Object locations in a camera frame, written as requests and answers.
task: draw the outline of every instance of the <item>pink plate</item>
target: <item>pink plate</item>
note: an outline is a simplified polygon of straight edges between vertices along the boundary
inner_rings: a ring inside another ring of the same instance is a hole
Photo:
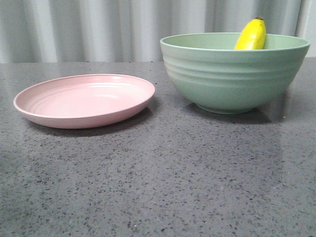
[[[17,94],[13,104],[28,120],[44,126],[89,128],[139,113],[154,92],[154,85],[141,78],[90,74],[33,85]]]

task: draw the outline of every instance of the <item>gray speckled countertop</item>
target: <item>gray speckled countertop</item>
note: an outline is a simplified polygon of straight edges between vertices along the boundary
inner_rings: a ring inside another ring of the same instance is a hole
[[[113,73],[156,87],[148,108],[104,127],[22,118],[41,81]],[[241,115],[185,100],[162,62],[0,65],[1,237],[316,235],[316,58],[285,94]]]

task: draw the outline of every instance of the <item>plastic bowl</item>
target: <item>plastic bowl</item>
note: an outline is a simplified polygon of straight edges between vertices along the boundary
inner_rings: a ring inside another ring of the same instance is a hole
[[[239,114],[282,94],[310,43],[267,34],[264,49],[234,50],[240,33],[203,33],[160,40],[167,73],[176,89],[201,109]]]

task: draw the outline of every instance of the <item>yellow banana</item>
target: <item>yellow banana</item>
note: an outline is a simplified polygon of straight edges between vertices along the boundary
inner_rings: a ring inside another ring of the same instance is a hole
[[[262,17],[256,17],[242,30],[235,49],[262,49],[265,39],[265,21]]]

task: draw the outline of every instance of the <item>curtain fold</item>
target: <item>curtain fold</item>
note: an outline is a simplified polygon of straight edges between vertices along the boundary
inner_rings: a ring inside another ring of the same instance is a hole
[[[162,37],[240,32],[304,36],[303,0],[0,0],[0,63],[160,61]]]

